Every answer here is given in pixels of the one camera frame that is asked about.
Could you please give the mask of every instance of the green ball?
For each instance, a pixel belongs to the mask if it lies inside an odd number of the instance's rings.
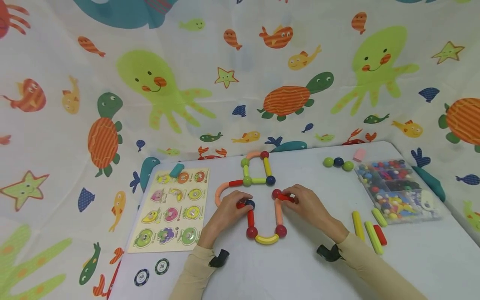
[[[329,168],[331,166],[333,166],[333,158],[331,157],[327,157],[324,159],[324,166]]]
[[[352,171],[354,167],[355,165],[351,161],[346,161],[342,166],[345,171]]]

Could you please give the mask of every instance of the beige sleeve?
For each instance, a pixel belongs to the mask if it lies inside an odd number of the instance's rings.
[[[208,263],[215,257],[212,249],[195,246],[188,256],[169,300],[200,300],[215,271]]]
[[[338,249],[347,265],[354,269],[381,299],[427,300],[356,235],[350,233],[342,243],[338,244]]]

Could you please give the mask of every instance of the red crab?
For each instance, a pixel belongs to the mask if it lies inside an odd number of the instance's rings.
[[[355,145],[355,144],[363,144],[365,143],[365,141],[361,140],[361,139],[355,139],[355,140],[350,140],[352,137],[358,135],[363,129],[360,129],[360,128],[357,128],[356,130],[354,130],[352,132],[352,134],[350,135],[350,137],[348,138],[348,140],[343,143],[342,145]],[[368,142],[371,142],[373,141],[375,138],[377,137],[377,133],[374,132],[372,135],[370,135],[369,133],[367,133],[365,135],[365,139],[368,141]]]
[[[223,156],[216,156],[216,155],[202,156],[202,154],[207,152],[207,151],[208,151],[208,147],[207,148],[202,148],[202,146],[200,146],[198,148],[198,154],[200,155],[198,160],[227,157],[227,151],[224,148],[222,148],[221,150],[215,149],[215,152],[217,152],[218,154],[223,155]]]
[[[0,38],[7,35],[8,29],[10,27],[15,28],[21,34],[26,35],[25,30],[21,28],[19,25],[12,23],[12,20],[25,25],[25,27],[27,28],[30,28],[30,24],[24,19],[22,19],[21,17],[10,14],[8,12],[8,9],[16,10],[18,12],[26,14],[27,16],[30,15],[25,8],[18,5],[13,5],[13,4],[5,4],[5,1],[0,0]]]

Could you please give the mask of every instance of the red ball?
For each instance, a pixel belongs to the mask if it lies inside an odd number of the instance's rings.
[[[260,153],[260,157],[261,157],[262,159],[264,159],[265,157],[268,158],[269,156],[270,156],[270,153],[268,153],[268,151],[262,151],[262,152]]]
[[[279,237],[284,238],[287,235],[287,228],[283,225],[277,225],[275,233],[278,234]]]
[[[258,230],[255,226],[247,228],[247,238],[254,239],[258,235]]]

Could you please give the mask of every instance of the cartoon starfish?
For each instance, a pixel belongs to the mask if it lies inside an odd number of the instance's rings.
[[[49,174],[35,177],[32,171],[27,171],[22,181],[2,188],[0,192],[15,199],[15,211],[19,211],[29,197],[40,200],[43,199],[40,185],[48,178],[48,176]]]
[[[339,113],[350,101],[358,98],[353,104],[350,115],[355,115],[367,92],[370,103],[375,107],[378,103],[380,87],[385,85],[393,98],[401,96],[400,88],[395,82],[402,74],[415,73],[419,70],[416,64],[393,67],[402,52],[407,40],[407,30],[402,26],[382,29],[368,37],[360,45],[352,62],[352,69],[357,75],[357,86],[330,110],[331,114]]]
[[[216,84],[223,82],[225,88],[228,88],[231,82],[238,82],[238,80],[234,77],[235,71],[225,71],[222,68],[217,68],[218,70],[218,79],[215,81]]]
[[[446,61],[447,59],[453,59],[453,60],[460,60],[460,57],[458,57],[458,54],[460,51],[465,49],[465,47],[462,46],[455,46],[451,41],[448,41],[442,51],[438,52],[437,54],[433,55],[432,58],[436,59],[438,58],[437,65],[441,64],[442,62]]]
[[[149,124],[154,130],[160,129],[160,117],[166,115],[172,129],[181,133],[174,112],[199,127],[200,123],[185,108],[187,105],[209,118],[216,118],[215,114],[194,101],[195,98],[210,97],[212,92],[199,88],[180,91],[172,70],[155,53],[146,50],[127,52],[118,59],[117,71],[125,84],[152,103]]]

